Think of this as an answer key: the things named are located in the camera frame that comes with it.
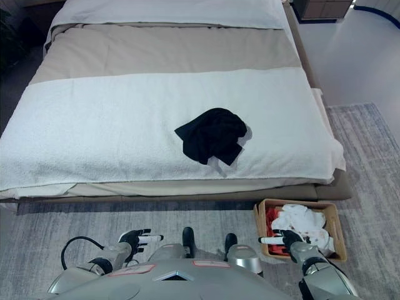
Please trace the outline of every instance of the white pillow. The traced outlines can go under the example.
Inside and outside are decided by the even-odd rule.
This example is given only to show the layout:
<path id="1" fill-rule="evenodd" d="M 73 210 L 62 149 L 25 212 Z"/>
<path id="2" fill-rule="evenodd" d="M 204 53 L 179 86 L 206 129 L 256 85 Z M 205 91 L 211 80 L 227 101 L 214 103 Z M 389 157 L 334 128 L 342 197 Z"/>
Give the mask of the white pillow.
<path id="1" fill-rule="evenodd" d="M 52 26 L 159 22 L 281 29 L 281 6 L 280 0 L 67 0 Z"/>

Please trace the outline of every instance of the label sticker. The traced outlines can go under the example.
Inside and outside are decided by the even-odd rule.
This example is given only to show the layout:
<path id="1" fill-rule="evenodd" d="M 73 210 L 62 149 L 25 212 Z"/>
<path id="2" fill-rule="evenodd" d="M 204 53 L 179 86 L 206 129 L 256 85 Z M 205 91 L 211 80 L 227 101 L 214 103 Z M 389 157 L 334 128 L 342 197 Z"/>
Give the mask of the label sticker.
<path id="1" fill-rule="evenodd" d="M 115 272 L 112 272 L 108 274 L 109 277 L 113 276 L 120 276 L 120 275 L 130 275 L 130 274 L 143 274 L 151 271 L 152 268 L 154 268 L 156 265 L 155 264 L 143 264 L 140 266 L 131 266 L 131 267 L 126 267 L 125 269 L 121 269 Z"/>
<path id="2" fill-rule="evenodd" d="M 231 266 L 224 261 L 193 261 L 197 267 L 230 268 Z"/>

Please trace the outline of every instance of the nightstand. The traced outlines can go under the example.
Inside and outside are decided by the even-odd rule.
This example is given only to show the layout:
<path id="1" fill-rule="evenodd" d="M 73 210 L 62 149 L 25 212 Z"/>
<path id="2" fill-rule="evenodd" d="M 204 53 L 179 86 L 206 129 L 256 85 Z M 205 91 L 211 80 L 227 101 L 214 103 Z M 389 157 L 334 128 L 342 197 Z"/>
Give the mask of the nightstand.
<path id="1" fill-rule="evenodd" d="M 344 17 L 353 0 L 293 0 L 299 21 L 337 20 Z"/>
<path id="2" fill-rule="evenodd" d="M 47 36 L 51 21 L 64 3 L 65 0 L 25 0 L 23 7 L 32 22 Z"/>

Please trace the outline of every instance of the carpet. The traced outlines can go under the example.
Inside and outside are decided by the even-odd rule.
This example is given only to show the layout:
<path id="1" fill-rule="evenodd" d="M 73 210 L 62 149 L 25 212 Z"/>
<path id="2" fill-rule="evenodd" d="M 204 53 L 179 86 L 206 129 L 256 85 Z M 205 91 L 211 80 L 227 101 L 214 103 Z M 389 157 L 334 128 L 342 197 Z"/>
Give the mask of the carpet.
<path id="1" fill-rule="evenodd" d="M 398 299 L 400 293 L 400 149 L 373 104 L 329 107 L 333 131 L 345 148 L 354 197 L 335 202 L 348 260 L 337 264 L 363 299 Z M 164 243 L 180 243 L 185 226 L 194 229 L 197 257 L 223 258 L 224 238 L 261 256 L 264 277 L 294 299 L 301 299 L 301 269 L 289 260 L 263 256 L 257 243 L 253 202 L 121 202 L 90 204 L 20 204 L 5 253 L 0 257 L 0 299 L 42 293 L 62 271 L 65 242 L 84 235 L 101 244 L 115 243 L 130 229 L 151 228 L 163 242 L 149 244 L 135 258 L 145 261 Z M 88 242 L 75 241 L 66 264 L 96 255 Z"/>

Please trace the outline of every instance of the floor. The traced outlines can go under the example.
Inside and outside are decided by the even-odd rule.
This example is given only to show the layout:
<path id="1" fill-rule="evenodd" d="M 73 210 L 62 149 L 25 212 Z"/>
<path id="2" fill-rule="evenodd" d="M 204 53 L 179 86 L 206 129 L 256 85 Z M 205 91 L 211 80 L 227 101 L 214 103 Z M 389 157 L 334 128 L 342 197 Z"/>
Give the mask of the floor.
<path id="1" fill-rule="evenodd" d="M 301 24 L 299 31 L 326 104 L 375 103 L 400 143 L 400 31 L 380 16 L 352 9 L 339 23 Z M 1 132 L 40 56 L 40 48 L 34 49 L 2 81 Z M 7 235 L 12 218 L 0 209 L 0 255 L 13 238 Z"/>

